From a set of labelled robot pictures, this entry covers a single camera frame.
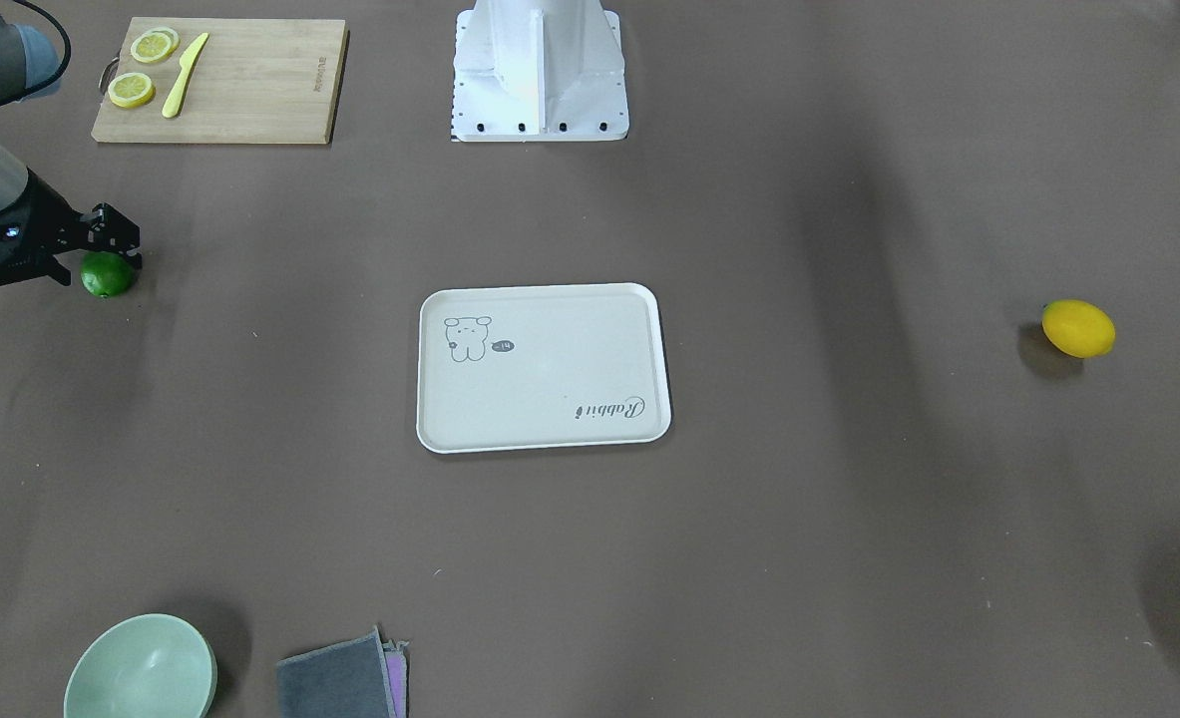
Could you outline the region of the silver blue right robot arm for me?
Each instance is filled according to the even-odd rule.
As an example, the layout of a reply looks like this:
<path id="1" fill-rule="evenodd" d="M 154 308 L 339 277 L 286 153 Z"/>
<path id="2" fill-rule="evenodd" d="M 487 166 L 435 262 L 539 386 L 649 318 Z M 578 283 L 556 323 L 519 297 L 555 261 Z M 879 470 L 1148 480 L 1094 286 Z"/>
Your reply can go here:
<path id="1" fill-rule="evenodd" d="M 73 38 L 51 9 L 21 1 L 28 18 L 18 19 L 9 6 L 0 4 L 0 113 L 55 94 L 73 59 Z M 130 274 L 143 267 L 136 223 L 106 203 L 70 204 L 0 138 L 0 289 L 30 280 L 74 285 L 70 252 L 120 257 Z"/>

